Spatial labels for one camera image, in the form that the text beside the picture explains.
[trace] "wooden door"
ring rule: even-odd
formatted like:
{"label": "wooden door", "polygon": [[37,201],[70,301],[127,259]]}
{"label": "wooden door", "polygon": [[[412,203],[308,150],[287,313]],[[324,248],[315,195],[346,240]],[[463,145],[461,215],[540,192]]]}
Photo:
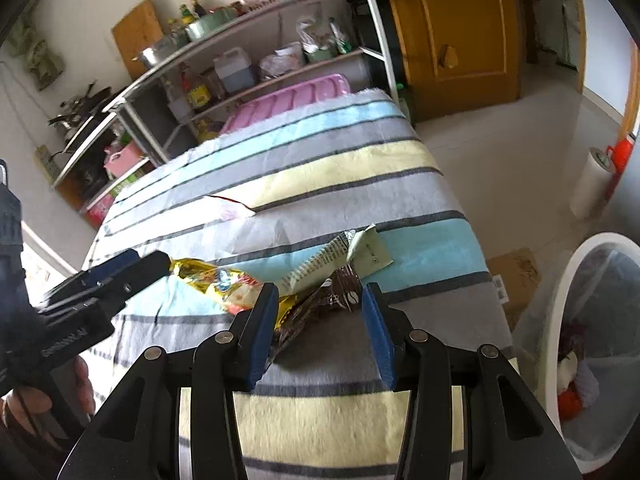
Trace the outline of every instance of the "wooden door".
{"label": "wooden door", "polygon": [[131,9],[114,25],[111,33],[127,72],[133,80],[146,72],[144,64],[141,61],[133,61],[133,58],[164,36],[152,0],[143,0]]}
{"label": "wooden door", "polygon": [[417,120],[517,99],[520,0],[391,0]]}

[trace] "metal pot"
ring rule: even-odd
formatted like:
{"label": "metal pot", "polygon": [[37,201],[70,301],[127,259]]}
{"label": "metal pot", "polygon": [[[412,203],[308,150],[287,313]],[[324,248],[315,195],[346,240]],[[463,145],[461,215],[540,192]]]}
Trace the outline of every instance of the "metal pot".
{"label": "metal pot", "polygon": [[177,51],[178,46],[174,43],[174,39],[171,36],[163,36],[140,52],[132,61],[141,61],[147,68],[153,68]]}
{"label": "metal pot", "polygon": [[187,35],[191,41],[198,41],[230,22],[238,15],[232,7],[220,7],[208,12],[205,16],[187,25]]}

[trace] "human hand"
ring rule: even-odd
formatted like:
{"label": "human hand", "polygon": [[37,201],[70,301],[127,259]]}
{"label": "human hand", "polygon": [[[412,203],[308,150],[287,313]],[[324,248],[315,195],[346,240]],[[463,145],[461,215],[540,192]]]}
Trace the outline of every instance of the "human hand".
{"label": "human hand", "polygon": [[[85,412],[93,414],[95,412],[95,400],[94,400],[94,387],[89,380],[89,367],[84,359],[80,356],[76,356],[74,362],[74,368],[76,370],[76,387],[78,392],[78,401],[80,406]],[[51,399],[36,388],[24,386],[20,388],[20,394],[27,410],[31,415],[37,415],[40,413],[48,412],[51,409]],[[29,433],[36,435],[36,431],[31,427],[29,418],[22,408],[22,403],[18,398],[17,392],[11,391],[6,397],[6,406],[2,405],[2,399],[0,399],[0,413],[4,413],[4,409],[8,408],[14,419]],[[50,435],[43,435],[50,444],[55,446],[55,443]]]}

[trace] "door handle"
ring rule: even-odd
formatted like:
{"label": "door handle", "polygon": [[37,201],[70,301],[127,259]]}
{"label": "door handle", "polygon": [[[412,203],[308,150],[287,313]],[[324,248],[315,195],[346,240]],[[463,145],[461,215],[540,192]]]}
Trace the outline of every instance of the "door handle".
{"label": "door handle", "polygon": [[458,54],[451,45],[443,45],[438,57],[438,64],[443,68],[455,68],[458,66]]}

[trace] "blue gripper pad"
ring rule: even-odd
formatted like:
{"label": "blue gripper pad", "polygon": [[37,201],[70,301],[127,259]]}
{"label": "blue gripper pad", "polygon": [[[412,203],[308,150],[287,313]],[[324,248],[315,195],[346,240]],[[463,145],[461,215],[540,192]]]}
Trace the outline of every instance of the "blue gripper pad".
{"label": "blue gripper pad", "polygon": [[135,263],[139,259],[140,256],[138,252],[133,249],[122,251],[106,262],[89,269],[83,277],[82,283],[87,287],[96,286],[98,282],[103,282],[108,277],[113,276],[124,267]]}
{"label": "blue gripper pad", "polygon": [[396,351],[378,307],[376,296],[371,290],[371,284],[366,285],[362,290],[362,317],[369,332],[380,378],[389,390],[393,390],[398,382],[394,365]]}
{"label": "blue gripper pad", "polygon": [[249,368],[246,375],[249,391],[255,388],[255,383],[262,377],[264,364],[269,355],[273,329],[278,317],[278,288],[273,283],[265,283],[254,309],[258,303],[262,305],[262,312],[249,351]]}

